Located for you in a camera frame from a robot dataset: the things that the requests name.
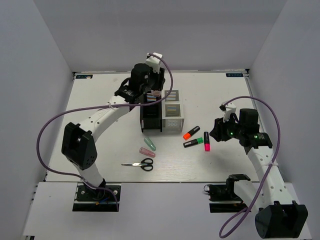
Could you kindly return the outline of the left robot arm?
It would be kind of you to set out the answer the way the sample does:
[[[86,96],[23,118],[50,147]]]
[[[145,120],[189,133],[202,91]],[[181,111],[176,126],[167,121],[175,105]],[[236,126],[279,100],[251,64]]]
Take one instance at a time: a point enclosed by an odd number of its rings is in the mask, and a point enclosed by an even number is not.
[[[106,181],[98,171],[95,161],[98,157],[96,142],[102,133],[114,122],[142,104],[148,92],[161,96],[165,83],[165,70],[155,71],[146,63],[137,63],[108,101],[93,115],[64,128],[61,152],[77,169],[88,187],[88,193],[99,200],[105,196]]]

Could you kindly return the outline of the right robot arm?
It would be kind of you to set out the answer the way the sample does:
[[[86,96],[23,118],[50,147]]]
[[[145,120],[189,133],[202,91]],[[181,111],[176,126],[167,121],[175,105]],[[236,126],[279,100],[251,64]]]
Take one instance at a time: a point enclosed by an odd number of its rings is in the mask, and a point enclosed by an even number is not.
[[[255,214],[255,228],[262,239],[298,238],[308,210],[288,191],[276,163],[273,144],[267,133],[260,132],[258,111],[242,108],[236,115],[236,107],[230,104],[220,108],[224,116],[215,119],[209,135],[217,142],[238,140],[260,182],[255,188],[247,175],[233,174],[226,180],[224,193],[233,200],[240,198],[248,211]]]

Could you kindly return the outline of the pink highlighter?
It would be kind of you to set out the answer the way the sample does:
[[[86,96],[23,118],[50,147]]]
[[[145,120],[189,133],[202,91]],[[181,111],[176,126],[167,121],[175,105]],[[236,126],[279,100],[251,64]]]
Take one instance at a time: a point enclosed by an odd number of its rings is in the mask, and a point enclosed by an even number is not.
[[[211,150],[211,145],[210,145],[210,135],[207,131],[205,131],[203,134],[203,140],[204,140],[204,150],[206,152],[209,152]]]

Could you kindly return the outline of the pink glue stick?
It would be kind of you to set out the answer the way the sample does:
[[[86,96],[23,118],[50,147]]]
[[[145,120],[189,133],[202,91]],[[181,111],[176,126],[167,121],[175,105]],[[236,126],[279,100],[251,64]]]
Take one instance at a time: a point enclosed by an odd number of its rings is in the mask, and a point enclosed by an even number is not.
[[[162,91],[161,90],[152,90],[151,93],[156,98],[159,98],[162,95]]]

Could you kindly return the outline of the orange highlighter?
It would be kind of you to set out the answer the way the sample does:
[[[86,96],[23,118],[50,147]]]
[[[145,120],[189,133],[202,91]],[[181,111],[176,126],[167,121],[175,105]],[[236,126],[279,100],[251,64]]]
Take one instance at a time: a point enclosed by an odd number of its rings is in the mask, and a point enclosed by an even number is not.
[[[190,139],[195,133],[197,133],[200,130],[199,126],[195,126],[194,128],[192,128],[191,130],[189,130],[187,133],[185,133],[183,135],[183,139],[184,140],[188,140]]]

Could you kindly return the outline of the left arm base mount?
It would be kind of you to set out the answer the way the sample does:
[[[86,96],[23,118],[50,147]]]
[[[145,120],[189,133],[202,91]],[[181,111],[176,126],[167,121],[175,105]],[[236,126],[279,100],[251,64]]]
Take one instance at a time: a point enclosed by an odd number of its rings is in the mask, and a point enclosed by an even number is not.
[[[74,196],[73,212],[108,213],[118,212],[120,206],[121,185],[107,185],[115,195],[118,204],[109,191],[95,190],[84,184],[78,184]]]

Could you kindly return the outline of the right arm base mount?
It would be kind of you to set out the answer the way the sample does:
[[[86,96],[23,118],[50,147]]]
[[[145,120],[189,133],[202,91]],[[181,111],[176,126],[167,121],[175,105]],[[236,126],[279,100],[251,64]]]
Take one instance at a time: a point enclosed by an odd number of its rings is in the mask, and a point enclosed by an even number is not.
[[[228,193],[225,184],[206,184],[203,191],[209,196],[210,213],[238,213],[247,205],[233,193]]]

